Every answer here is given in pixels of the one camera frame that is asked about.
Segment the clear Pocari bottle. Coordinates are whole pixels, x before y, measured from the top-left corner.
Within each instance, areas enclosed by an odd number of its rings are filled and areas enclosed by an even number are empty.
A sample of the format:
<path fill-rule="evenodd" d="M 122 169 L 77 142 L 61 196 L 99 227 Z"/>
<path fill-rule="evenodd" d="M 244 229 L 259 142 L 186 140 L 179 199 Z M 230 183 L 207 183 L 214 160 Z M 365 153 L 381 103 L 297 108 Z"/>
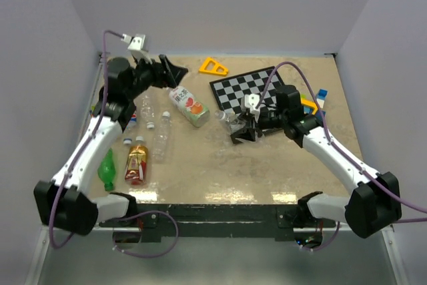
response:
<path fill-rule="evenodd" d="M 226 113 L 225 111 L 217 110 L 214 115 L 229 134 L 243 129 L 246 125 L 246 122 L 234 113 Z"/>

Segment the grapefruit tea bottle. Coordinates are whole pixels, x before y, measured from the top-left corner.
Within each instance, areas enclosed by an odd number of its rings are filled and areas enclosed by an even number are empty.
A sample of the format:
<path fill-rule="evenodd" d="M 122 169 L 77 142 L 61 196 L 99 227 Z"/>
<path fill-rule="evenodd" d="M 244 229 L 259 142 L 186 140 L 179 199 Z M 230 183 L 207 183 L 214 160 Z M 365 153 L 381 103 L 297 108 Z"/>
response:
<path fill-rule="evenodd" d="M 194 126 L 201 127 L 210 117 L 210 111 L 196 96 L 183 86 L 167 89 L 168 97 L 184 117 Z"/>

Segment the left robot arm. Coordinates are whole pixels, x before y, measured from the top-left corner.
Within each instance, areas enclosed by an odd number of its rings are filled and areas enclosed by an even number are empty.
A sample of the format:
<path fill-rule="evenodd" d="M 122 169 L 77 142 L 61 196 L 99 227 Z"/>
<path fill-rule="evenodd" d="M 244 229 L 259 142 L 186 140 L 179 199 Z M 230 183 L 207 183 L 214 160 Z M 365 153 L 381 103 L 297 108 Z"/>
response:
<path fill-rule="evenodd" d="M 130 196 L 116 193 L 91 201 L 87 196 L 91 180 L 135 113 L 135 99 L 149 87 L 175 88 L 188 73 L 165 55 L 158 61 L 140 59 L 136 66 L 115 57 L 103 66 L 104 85 L 81 141 L 51 180 L 38 182 L 33 191 L 44 225 L 81 236 L 99 222 L 116 219 L 122 226 L 137 222 L 138 210 Z"/>

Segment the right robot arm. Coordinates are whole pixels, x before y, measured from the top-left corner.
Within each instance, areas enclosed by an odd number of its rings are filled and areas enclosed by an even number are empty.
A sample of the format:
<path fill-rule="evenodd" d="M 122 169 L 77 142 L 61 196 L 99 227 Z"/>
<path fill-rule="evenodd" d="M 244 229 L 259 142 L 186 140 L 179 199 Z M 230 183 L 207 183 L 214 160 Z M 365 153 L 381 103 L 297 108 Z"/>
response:
<path fill-rule="evenodd" d="M 381 174 L 349 152 L 331 136 L 326 122 L 305 113 L 300 93 L 293 85 L 276 90 L 276 107 L 260 105 L 258 94 L 244 95 L 239 119 L 245 126 L 232 134 L 233 140 L 256 141 L 265 129 L 281 129 L 300 148 L 317 157 L 342 183 L 347 197 L 312 192 L 298 200 L 297 223 L 311 227 L 321 219 L 347 224 L 367 238 L 402 217 L 398 179 Z"/>

